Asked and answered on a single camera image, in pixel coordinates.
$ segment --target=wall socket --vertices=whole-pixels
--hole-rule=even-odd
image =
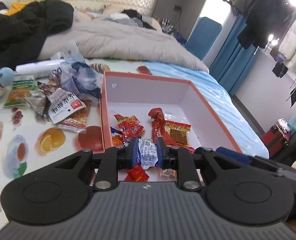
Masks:
[[[175,12],[181,12],[182,11],[182,8],[179,5],[175,5],[174,6],[174,11]]]

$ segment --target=gray duvet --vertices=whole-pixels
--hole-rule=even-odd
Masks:
[[[74,21],[71,29],[49,36],[38,59],[49,59],[71,41],[76,42],[80,53],[87,58],[158,61],[209,73],[200,59],[168,34],[99,19]]]

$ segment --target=blue plush head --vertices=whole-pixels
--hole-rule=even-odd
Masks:
[[[11,68],[3,67],[0,69],[0,86],[7,87],[14,81],[14,72]]]

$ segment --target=green snack package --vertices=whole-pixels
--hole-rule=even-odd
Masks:
[[[26,105],[25,97],[32,90],[35,82],[35,74],[19,74],[15,75],[12,89],[8,95],[4,107],[24,106]]]

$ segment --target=blue chair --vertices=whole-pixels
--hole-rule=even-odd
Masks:
[[[200,18],[186,43],[186,49],[203,60],[222,28],[221,24],[208,17]]]

